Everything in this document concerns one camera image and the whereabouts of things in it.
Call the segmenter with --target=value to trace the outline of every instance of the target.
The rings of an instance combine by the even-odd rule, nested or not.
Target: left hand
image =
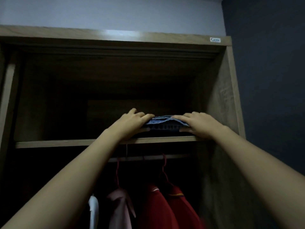
[[[137,133],[149,131],[149,128],[141,127],[155,115],[136,112],[137,110],[133,108],[127,114],[123,114],[120,119],[106,129],[108,133],[121,141],[129,139]]]

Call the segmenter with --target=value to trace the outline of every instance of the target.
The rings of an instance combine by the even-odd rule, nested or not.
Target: wardrobe shelf
[[[23,148],[46,148],[46,147],[67,147],[67,146],[89,146],[95,139],[80,140],[46,140],[46,141],[24,141],[16,142],[16,149]],[[186,142],[186,141],[202,141],[196,136],[169,136],[169,137],[147,137],[135,138],[122,141],[120,144],[148,144],[148,143],[165,143],[165,142]]]

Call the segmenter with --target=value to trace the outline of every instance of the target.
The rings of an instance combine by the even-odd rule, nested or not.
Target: clothing rail
[[[167,154],[166,159],[189,158],[190,154]],[[138,156],[138,157],[121,157],[110,158],[108,162],[133,162],[133,161],[148,161],[148,160],[163,160],[163,155]]]

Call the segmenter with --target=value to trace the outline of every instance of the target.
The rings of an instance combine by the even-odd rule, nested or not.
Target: folded denim
[[[182,126],[189,125],[181,120],[171,118],[171,116],[154,117],[144,124],[144,127],[149,127],[151,130],[166,130],[172,132],[179,131]]]

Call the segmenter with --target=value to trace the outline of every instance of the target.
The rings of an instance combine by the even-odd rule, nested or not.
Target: right hand
[[[183,116],[174,115],[174,119],[187,123],[190,127],[181,127],[180,132],[190,132],[201,138],[213,138],[224,126],[206,113],[192,112]]]

